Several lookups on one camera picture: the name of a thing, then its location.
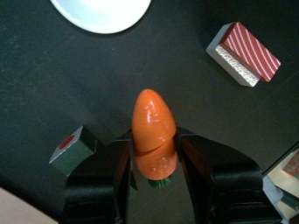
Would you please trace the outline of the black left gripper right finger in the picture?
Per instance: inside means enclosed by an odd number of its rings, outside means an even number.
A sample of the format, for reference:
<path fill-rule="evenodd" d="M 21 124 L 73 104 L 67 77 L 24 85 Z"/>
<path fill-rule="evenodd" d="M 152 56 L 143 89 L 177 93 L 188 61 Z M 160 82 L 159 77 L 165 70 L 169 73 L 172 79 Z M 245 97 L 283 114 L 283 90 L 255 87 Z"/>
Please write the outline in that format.
<path fill-rule="evenodd" d="M 281 224 L 264 191 L 257 163 L 227 145 L 184 128 L 176 149 L 196 224 Z"/>

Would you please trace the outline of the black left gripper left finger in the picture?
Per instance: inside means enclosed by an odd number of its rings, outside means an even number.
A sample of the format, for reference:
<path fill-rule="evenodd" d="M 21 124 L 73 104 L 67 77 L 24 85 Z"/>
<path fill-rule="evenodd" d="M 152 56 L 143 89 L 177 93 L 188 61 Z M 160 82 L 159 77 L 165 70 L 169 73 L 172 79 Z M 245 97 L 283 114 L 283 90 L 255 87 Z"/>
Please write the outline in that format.
<path fill-rule="evenodd" d="M 59 224 L 127 224 L 132 174 L 128 131 L 75 168 L 67 178 Z"/>

